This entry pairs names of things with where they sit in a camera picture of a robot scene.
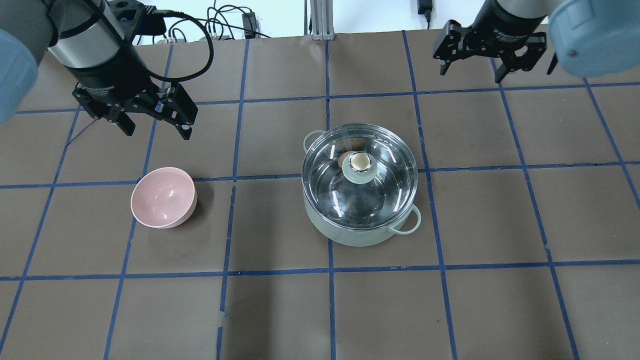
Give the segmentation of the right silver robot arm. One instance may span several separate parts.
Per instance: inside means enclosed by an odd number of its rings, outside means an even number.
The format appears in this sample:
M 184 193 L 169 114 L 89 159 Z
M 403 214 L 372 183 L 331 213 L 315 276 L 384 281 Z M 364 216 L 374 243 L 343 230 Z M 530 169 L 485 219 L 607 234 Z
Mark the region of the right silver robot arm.
M 500 84 L 533 70 L 552 43 L 549 75 L 556 66 L 580 78 L 614 75 L 639 66 L 639 15 L 637 0 L 485 0 L 469 27 L 444 25 L 432 57 L 442 76 L 458 60 L 499 59 Z

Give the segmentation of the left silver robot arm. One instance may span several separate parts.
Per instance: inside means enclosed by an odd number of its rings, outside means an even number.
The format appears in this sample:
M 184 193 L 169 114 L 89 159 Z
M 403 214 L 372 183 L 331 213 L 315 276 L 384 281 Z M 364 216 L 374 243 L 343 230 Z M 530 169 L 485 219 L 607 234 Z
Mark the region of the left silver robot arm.
M 104 119 L 126 136 L 135 132 L 130 114 L 146 114 L 190 139 L 198 107 L 182 77 L 151 71 L 138 55 L 137 35 L 160 35 L 166 18 L 195 22 L 174 10 L 136 0 L 3 0 L 1 2 L 1 121 L 18 111 L 34 88 L 39 65 L 50 53 L 76 79 L 71 95 L 92 119 Z

